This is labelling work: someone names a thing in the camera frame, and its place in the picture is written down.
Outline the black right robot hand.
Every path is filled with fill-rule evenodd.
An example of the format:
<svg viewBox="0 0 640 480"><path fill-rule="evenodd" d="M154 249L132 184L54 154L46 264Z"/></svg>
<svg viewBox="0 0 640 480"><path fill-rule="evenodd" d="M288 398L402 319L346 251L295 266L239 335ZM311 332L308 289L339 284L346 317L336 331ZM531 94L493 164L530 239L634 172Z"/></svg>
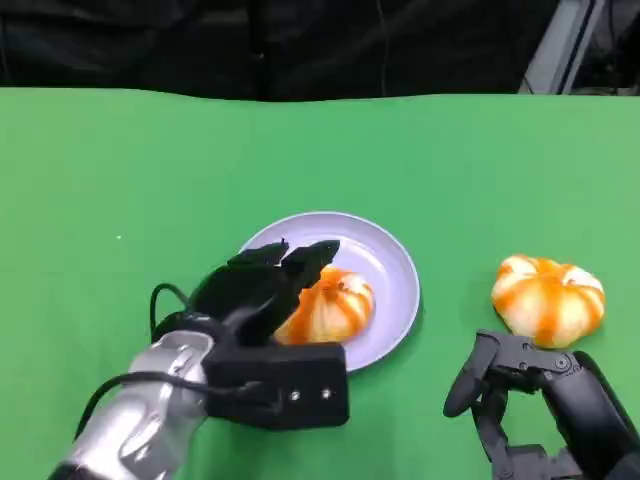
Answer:
<svg viewBox="0 0 640 480"><path fill-rule="evenodd" d="M512 391L542 393L566 445L510 444L501 422ZM443 413L470 411L495 479L636 479L639 433L597 363L582 351L479 330Z"/></svg>

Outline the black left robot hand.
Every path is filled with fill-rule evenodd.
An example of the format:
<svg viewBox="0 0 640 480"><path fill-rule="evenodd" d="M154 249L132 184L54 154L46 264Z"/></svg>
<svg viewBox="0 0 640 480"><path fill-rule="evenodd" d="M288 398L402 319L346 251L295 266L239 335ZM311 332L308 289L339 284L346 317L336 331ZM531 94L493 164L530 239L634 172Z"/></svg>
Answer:
<svg viewBox="0 0 640 480"><path fill-rule="evenodd" d="M245 249L206 277L190 297L190 309L224 325L243 346L266 343L315 286L340 248L322 240L290 248L285 239Z"/></svg>

